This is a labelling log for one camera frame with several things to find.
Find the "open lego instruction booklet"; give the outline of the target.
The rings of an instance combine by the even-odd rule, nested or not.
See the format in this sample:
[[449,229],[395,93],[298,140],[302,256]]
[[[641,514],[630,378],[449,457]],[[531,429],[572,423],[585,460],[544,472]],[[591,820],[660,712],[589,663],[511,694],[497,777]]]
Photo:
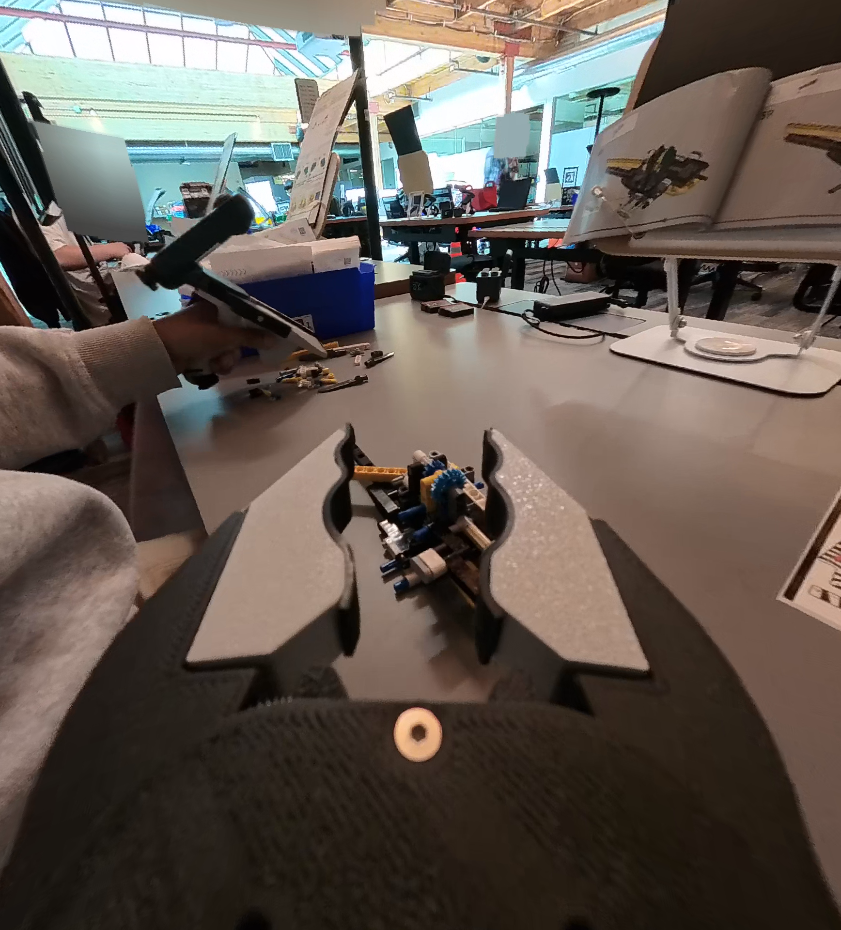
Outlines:
[[564,243],[613,254],[841,261],[841,62],[699,79],[595,142]]

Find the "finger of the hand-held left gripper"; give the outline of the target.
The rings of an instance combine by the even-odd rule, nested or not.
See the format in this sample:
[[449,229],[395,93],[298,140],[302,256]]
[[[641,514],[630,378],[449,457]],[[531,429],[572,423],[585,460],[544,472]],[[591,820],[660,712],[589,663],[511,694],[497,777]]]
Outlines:
[[199,290],[191,298],[182,298],[183,310],[200,305],[215,308],[217,322],[240,329],[244,335],[243,347],[256,350],[263,357],[277,362],[295,352],[316,358],[328,356],[328,349],[312,330],[249,294],[242,294],[233,303]]

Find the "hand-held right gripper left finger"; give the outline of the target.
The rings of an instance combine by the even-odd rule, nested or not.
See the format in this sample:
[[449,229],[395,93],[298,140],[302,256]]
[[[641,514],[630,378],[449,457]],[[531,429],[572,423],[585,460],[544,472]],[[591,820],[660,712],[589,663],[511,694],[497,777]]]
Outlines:
[[352,519],[356,436],[336,430],[242,515],[189,668],[304,672],[352,656],[360,636]]

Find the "wooden office desks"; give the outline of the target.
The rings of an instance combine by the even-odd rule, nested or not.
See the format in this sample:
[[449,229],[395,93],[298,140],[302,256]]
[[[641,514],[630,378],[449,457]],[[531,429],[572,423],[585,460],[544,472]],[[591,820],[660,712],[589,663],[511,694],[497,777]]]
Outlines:
[[383,219],[381,239],[406,247],[405,260],[422,263],[421,247],[460,246],[460,270],[487,265],[510,269],[508,286],[523,290],[528,262],[593,262],[590,247],[553,246],[566,234],[574,207],[528,207],[518,211],[478,212],[458,217],[406,217]]

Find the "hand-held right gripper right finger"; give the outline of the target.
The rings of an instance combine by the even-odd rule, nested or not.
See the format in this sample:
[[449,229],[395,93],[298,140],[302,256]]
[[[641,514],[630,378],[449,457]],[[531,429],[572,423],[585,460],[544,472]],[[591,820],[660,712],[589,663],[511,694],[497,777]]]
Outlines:
[[495,428],[483,437],[473,643],[482,665],[559,700],[586,673],[628,681],[651,666],[587,511]]

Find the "person's left hand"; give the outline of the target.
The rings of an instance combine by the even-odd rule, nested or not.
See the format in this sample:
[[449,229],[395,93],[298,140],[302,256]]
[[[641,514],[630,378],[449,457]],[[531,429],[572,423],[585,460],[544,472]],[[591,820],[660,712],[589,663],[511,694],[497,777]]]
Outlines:
[[218,309],[204,299],[153,321],[153,327],[179,376],[192,370],[229,374],[243,349],[266,351],[276,343],[268,331],[222,323]]

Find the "lego vehicle chassis assembly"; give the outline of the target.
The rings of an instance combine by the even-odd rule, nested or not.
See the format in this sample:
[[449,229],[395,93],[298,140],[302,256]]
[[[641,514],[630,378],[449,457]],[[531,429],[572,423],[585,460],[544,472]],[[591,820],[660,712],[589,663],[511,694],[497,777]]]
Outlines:
[[354,449],[353,480],[370,497],[384,555],[380,575],[394,595],[451,584],[474,606],[480,561],[492,538],[485,529],[487,492],[473,467],[437,450],[418,449],[404,467],[374,463]]

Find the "black hanging jacket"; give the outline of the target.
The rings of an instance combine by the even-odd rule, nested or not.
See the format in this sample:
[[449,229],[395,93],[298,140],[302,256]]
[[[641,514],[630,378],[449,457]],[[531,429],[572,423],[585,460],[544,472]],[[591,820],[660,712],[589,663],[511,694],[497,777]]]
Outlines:
[[0,210],[0,265],[28,315],[48,328],[61,328],[59,295],[9,210]]

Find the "blue plastic storage bin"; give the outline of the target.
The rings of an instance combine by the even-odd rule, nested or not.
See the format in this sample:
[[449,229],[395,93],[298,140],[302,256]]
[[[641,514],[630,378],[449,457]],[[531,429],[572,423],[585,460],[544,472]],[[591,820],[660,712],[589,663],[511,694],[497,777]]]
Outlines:
[[322,341],[375,328],[375,265],[240,285],[255,299],[309,327]]

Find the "white cardboard boxes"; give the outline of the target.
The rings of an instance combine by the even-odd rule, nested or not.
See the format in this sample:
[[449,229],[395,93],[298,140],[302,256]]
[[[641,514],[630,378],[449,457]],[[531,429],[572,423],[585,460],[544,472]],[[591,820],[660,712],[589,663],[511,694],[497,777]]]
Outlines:
[[356,236],[316,238],[305,220],[286,222],[264,231],[227,239],[200,264],[209,273],[236,285],[357,268],[361,262]]

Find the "black white hanging panel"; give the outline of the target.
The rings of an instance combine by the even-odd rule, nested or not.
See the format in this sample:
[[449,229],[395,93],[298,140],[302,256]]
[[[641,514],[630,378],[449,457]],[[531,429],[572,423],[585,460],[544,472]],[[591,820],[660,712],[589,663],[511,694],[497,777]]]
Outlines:
[[383,116],[398,157],[398,171],[406,194],[433,194],[434,182],[429,157],[423,150],[411,106],[392,110]]

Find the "black power brick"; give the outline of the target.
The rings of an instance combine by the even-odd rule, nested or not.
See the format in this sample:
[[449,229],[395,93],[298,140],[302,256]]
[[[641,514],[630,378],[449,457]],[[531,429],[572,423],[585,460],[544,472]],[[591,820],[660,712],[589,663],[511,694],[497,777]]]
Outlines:
[[600,315],[610,307],[610,297],[600,292],[578,292],[535,299],[530,313],[539,322],[569,323]]

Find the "black steel column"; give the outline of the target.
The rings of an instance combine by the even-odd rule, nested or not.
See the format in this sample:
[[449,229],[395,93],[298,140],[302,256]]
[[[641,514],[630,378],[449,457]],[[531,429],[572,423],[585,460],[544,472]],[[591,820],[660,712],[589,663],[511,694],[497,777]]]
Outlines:
[[370,113],[364,37],[362,33],[358,32],[357,34],[349,36],[348,42],[354,75],[354,103],[357,111],[357,132],[364,179],[369,257],[376,262],[380,262],[382,260],[382,247],[379,195],[375,177],[376,165],[371,123],[369,119]]

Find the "silver monitor stand base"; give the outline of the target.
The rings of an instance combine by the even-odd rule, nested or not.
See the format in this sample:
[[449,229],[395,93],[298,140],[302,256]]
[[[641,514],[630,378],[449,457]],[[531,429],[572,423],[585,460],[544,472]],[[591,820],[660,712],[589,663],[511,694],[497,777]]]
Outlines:
[[815,347],[827,296],[809,329],[786,338],[746,338],[689,327],[679,307],[678,261],[816,262],[841,283],[841,225],[752,227],[718,232],[659,231],[602,239],[596,247],[619,257],[664,259],[668,323],[615,344],[613,353],[788,396],[822,396],[841,381],[841,352]]

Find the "white printed display board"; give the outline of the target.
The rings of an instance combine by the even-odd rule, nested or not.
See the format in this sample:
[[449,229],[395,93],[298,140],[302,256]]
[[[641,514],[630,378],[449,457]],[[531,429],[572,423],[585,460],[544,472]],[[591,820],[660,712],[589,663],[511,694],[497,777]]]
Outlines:
[[290,188],[288,219],[306,221],[320,237],[327,218],[332,187],[339,172],[339,157],[334,155],[337,135],[354,102],[360,70],[319,92],[314,79],[295,82],[298,109],[303,120],[303,136]]

